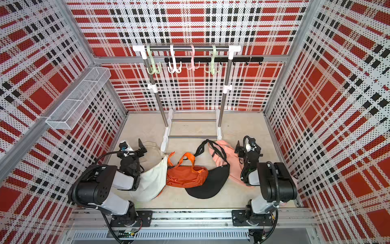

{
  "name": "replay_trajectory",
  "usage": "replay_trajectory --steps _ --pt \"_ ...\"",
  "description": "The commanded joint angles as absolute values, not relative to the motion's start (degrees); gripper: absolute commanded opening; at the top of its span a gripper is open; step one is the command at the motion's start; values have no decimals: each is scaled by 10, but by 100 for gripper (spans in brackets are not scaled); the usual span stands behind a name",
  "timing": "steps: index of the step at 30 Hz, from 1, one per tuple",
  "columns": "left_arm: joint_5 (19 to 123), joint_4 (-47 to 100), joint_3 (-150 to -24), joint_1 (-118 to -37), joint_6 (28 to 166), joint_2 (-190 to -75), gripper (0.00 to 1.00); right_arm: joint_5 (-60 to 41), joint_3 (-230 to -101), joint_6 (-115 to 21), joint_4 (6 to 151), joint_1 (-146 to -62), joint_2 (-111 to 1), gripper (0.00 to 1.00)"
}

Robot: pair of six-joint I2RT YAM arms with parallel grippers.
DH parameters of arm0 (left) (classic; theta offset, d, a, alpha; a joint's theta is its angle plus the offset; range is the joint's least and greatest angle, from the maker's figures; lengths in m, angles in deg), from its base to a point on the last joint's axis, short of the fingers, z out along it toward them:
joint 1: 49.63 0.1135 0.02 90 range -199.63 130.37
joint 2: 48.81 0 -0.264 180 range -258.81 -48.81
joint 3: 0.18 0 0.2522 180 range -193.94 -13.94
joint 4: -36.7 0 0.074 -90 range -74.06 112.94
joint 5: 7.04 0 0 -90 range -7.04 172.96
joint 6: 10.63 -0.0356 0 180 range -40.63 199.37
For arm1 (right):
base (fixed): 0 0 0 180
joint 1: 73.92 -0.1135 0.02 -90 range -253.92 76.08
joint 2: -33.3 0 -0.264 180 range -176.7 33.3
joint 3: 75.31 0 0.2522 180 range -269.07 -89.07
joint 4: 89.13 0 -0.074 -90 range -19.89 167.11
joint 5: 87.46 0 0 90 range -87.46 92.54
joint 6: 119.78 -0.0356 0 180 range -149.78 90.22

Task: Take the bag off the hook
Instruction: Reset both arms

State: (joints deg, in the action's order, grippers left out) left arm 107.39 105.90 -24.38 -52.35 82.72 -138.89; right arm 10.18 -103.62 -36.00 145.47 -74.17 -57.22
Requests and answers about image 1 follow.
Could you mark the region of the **pink fabric bag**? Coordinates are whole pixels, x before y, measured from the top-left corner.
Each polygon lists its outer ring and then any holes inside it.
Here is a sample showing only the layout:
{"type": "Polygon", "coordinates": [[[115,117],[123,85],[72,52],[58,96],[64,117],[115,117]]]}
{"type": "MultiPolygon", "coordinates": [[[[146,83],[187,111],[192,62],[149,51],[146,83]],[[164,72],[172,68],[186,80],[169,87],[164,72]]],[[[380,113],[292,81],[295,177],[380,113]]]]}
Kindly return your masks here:
{"type": "Polygon", "coordinates": [[[229,163],[230,164],[229,178],[240,185],[248,187],[241,180],[241,172],[244,165],[243,163],[241,163],[238,154],[235,153],[235,149],[224,140],[218,140],[216,141],[216,143],[218,144],[218,146],[214,145],[214,147],[217,148],[218,151],[221,151],[220,148],[222,148],[226,154],[226,161],[224,161],[219,155],[217,155],[215,149],[210,144],[208,144],[209,152],[213,158],[213,161],[216,163],[216,166],[219,167],[229,163]]]}

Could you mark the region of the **cream fabric bag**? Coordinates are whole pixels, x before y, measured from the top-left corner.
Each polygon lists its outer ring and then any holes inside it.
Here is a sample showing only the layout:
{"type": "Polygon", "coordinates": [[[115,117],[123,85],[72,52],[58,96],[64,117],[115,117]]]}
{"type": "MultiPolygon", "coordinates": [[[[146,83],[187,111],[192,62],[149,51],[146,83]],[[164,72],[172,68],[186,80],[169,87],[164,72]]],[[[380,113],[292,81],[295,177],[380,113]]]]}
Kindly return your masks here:
{"type": "Polygon", "coordinates": [[[130,199],[136,202],[147,202],[157,197],[166,186],[168,156],[160,150],[160,147],[152,141],[146,141],[148,152],[160,156],[160,162],[152,166],[148,171],[141,173],[139,187],[130,192],[130,199]]]}

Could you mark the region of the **black fabric bag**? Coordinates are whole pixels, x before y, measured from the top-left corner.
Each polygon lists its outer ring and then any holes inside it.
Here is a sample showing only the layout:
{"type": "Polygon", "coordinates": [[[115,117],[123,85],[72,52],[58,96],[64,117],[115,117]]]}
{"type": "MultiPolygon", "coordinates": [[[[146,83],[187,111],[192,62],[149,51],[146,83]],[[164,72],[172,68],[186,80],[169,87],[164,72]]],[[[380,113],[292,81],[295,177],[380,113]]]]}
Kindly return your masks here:
{"type": "Polygon", "coordinates": [[[208,176],[201,186],[185,189],[188,195],[197,199],[210,199],[217,195],[230,175],[230,164],[227,159],[227,154],[222,146],[216,142],[209,139],[204,140],[197,148],[195,157],[205,151],[206,144],[212,149],[211,155],[217,167],[208,171],[208,176]]]}

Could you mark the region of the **orange fabric bag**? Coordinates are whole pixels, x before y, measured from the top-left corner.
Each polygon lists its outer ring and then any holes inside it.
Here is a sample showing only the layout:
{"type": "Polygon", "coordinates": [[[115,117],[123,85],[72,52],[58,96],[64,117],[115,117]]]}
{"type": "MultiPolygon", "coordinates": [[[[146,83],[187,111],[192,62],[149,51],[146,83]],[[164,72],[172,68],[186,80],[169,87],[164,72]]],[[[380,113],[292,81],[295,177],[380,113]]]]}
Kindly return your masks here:
{"type": "Polygon", "coordinates": [[[171,157],[174,154],[172,152],[168,156],[166,185],[185,189],[203,185],[209,174],[208,169],[202,166],[196,166],[196,157],[189,152],[186,152],[179,162],[174,165],[171,162],[171,157]]]}

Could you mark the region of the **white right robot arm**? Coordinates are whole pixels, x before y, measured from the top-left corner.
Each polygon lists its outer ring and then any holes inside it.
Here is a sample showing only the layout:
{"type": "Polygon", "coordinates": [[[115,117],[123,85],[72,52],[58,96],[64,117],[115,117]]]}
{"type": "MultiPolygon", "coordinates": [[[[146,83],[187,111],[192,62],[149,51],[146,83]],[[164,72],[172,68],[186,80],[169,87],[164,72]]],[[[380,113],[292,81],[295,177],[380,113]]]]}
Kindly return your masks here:
{"type": "Polygon", "coordinates": [[[232,211],[234,226],[272,226],[279,207],[295,200],[297,184],[284,163],[261,162],[263,156],[256,139],[245,136],[235,152],[243,160],[240,179],[247,186],[260,187],[261,194],[249,200],[244,210],[232,211]]]}

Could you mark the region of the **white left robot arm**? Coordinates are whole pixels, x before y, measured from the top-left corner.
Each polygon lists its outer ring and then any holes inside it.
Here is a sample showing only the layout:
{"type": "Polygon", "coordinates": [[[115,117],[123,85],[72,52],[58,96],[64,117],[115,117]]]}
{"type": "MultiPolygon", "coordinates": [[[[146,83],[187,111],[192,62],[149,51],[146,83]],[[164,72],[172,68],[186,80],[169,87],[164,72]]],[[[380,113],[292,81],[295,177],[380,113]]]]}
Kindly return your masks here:
{"type": "Polygon", "coordinates": [[[115,227],[142,226],[143,220],[135,210],[134,203],[124,200],[112,189],[134,192],[138,189],[144,168],[139,159],[147,149],[138,140],[138,150],[132,150],[123,141],[118,151],[98,157],[94,163],[72,184],[68,191],[69,201],[84,208],[97,209],[103,217],[111,216],[108,224],[115,227]]]}

